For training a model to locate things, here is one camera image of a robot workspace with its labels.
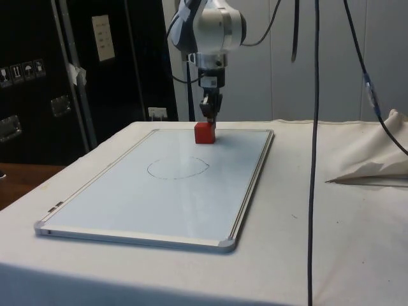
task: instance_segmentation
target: wooden floor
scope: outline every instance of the wooden floor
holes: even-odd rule
[[[0,170],[6,174],[4,178],[0,178],[0,210],[17,201],[64,168],[63,166],[0,163]]]

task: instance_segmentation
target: sticker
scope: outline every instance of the sticker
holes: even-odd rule
[[[94,26],[96,48],[98,49],[99,61],[115,58],[115,49],[113,48],[112,34],[110,32],[109,16],[92,17]]]
[[[44,62],[42,59],[36,59],[33,61],[34,63],[34,72],[36,74],[36,77],[45,77],[45,67],[44,67]]]
[[[0,88],[6,88],[13,85],[10,70],[8,67],[0,68]]]
[[[10,66],[10,71],[11,71],[11,78],[13,79],[14,84],[24,82],[23,70],[20,64]]]
[[[23,63],[23,74],[26,81],[34,80],[36,78],[33,62]]]

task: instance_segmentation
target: white tablecloth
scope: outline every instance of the white tablecloth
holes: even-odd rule
[[[0,212],[0,305],[306,305],[312,125],[276,137],[236,251],[229,255],[36,237],[35,221],[152,129],[135,123]],[[408,190],[326,184],[340,135],[373,124],[322,124],[315,203],[316,305],[407,305]]]

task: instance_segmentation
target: white sign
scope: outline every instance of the white sign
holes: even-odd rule
[[[99,61],[115,58],[113,49],[112,34],[110,32],[109,16],[92,17],[94,26],[96,47],[98,48]]]

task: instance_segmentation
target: whiteboard frame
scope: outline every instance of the whiteboard frame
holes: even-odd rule
[[[124,159],[131,151],[133,151],[137,146],[143,143],[147,138],[152,136],[158,131],[186,131],[185,129],[154,129],[148,135],[143,137],[138,143],[127,150],[123,155],[121,155],[116,161],[108,165],[101,173],[96,175],[92,180],[82,186],[77,192],[72,194],[66,201],[58,203],[56,206],[52,207],[48,214],[40,221],[34,224],[35,233],[39,236],[53,236],[53,237],[66,237],[66,238],[80,238],[86,240],[97,240],[105,242],[119,242],[125,244],[137,244],[153,247],[171,247],[177,249],[192,249],[196,251],[212,251],[212,252],[231,252],[237,246],[238,236],[240,234],[243,221],[245,219],[246,213],[249,210],[249,205],[254,194],[254,190],[259,181],[263,165],[268,156],[269,149],[271,147],[275,133],[271,129],[220,129],[220,131],[251,131],[251,132],[269,132],[266,139],[265,145],[262,149],[261,155],[259,157],[258,163],[255,167],[254,173],[252,174],[251,181],[247,188],[244,200],[240,206],[235,222],[232,226],[229,236],[223,241],[217,240],[207,240],[199,238],[187,238],[187,237],[173,237],[164,235],[155,235],[149,233],[137,233],[132,231],[114,231],[114,230],[104,230],[104,229],[87,229],[87,228],[77,228],[69,226],[55,226],[48,225],[47,221],[50,220],[58,211],[64,208],[83,190],[88,188],[93,182],[103,176],[108,170],[113,168],[117,163]]]

